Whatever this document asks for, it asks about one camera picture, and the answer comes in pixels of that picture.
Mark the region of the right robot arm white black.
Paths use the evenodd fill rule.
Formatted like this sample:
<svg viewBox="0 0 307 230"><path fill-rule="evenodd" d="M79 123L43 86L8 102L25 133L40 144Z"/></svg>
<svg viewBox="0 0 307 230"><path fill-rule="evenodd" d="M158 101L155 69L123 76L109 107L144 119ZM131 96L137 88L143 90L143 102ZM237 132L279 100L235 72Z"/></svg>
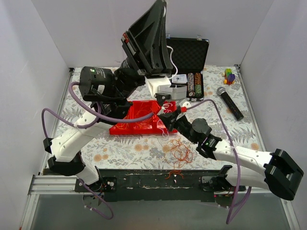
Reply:
<svg viewBox="0 0 307 230"><path fill-rule="evenodd" d="M267 152L240 146L234 148L226 140L212 135L204 118L189 122L179 112L161 114L159 118L168 131L175 129L196 144L201 156L240 164L221 169L221 175L217 177L220 189L226 191L235 186L239 177L240 185L267 189L284 200L294 199L304 172L285 150Z"/></svg>

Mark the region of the orange rubber band tangle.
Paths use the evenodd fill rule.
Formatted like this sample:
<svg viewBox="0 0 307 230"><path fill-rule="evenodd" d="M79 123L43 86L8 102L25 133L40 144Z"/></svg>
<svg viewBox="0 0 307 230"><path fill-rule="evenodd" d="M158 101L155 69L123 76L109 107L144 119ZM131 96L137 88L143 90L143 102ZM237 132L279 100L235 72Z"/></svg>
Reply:
<svg viewBox="0 0 307 230"><path fill-rule="evenodd" d="M194 160L194 153L190 144L185 144L181 136L175 136L162 146L164 156L161 158L174 170L181 169Z"/></svg>

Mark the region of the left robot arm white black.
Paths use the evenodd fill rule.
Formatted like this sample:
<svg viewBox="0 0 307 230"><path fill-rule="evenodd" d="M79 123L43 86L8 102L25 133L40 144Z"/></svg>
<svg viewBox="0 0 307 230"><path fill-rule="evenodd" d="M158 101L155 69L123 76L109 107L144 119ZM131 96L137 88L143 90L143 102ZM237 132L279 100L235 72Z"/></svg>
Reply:
<svg viewBox="0 0 307 230"><path fill-rule="evenodd" d="M127 118L131 107L128 97L146 85L152 98L161 102L158 90L170 86L173 69L166 45L165 21L167 3L157 0L126 32L121 41L127 58L112 71L85 66L77 85L81 97L75 100L84 106L84 114L56 138L44 140L51 154L48 166L64 176L77 176L90 191L102 186L99 170L82 158L81 150L98 134L118 123L136 123L150 118Z"/></svg>

